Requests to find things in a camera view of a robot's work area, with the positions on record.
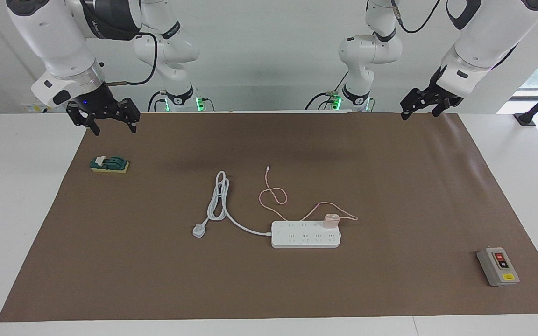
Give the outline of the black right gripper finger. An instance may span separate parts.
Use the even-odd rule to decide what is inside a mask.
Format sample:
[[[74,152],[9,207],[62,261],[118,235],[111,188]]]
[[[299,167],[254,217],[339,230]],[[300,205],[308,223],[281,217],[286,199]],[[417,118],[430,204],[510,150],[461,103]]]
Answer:
[[[95,136],[99,136],[100,128],[91,115],[88,115],[87,117],[83,116],[79,108],[66,108],[66,113],[72,120],[73,124],[79,127],[89,128]]]
[[[137,123],[140,121],[141,112],[130,98],[124,98],[118,102],[118,117],[128,126],[132,134],[137,132]]]

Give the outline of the white power strip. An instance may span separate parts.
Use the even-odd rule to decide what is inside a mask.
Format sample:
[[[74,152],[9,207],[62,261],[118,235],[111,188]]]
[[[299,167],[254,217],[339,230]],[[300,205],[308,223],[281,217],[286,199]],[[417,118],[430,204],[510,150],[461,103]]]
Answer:
[[[340,243],[339,228],[327,228],[323,221],[274,221],[271,224],[271,245],[276,249],[337,248]]]

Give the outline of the brown table mat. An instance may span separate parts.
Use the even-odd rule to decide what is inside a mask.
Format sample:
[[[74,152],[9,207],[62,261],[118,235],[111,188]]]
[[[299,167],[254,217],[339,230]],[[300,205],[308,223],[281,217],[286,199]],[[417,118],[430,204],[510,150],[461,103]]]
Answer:
[[[538,313],[538,252],[457,115],[146,113],[86,132],[0,322]],[[98,156],[129,161],[94,172]],[[301,219],[337,204],[335,249],[275,249],[263,172]],[[489,285],[476,252],[502,247],[520,282]]]

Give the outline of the green knife switch yellow base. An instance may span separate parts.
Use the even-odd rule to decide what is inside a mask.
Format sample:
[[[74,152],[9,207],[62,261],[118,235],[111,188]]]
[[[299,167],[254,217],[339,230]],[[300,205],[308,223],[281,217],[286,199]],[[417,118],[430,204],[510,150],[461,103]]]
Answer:
[[[125,174],[129,168],[129,161],[118,156],[98,156],[90,162],[89,168],[94,172]]]

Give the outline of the grey on-off switch box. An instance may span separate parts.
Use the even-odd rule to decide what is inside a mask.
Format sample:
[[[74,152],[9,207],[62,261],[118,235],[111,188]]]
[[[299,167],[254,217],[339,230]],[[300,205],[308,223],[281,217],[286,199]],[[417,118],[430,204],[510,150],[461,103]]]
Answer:
[[[502,247],[485,247],[476,252],[485,277],[492,287],[515,285],[520,278]]]

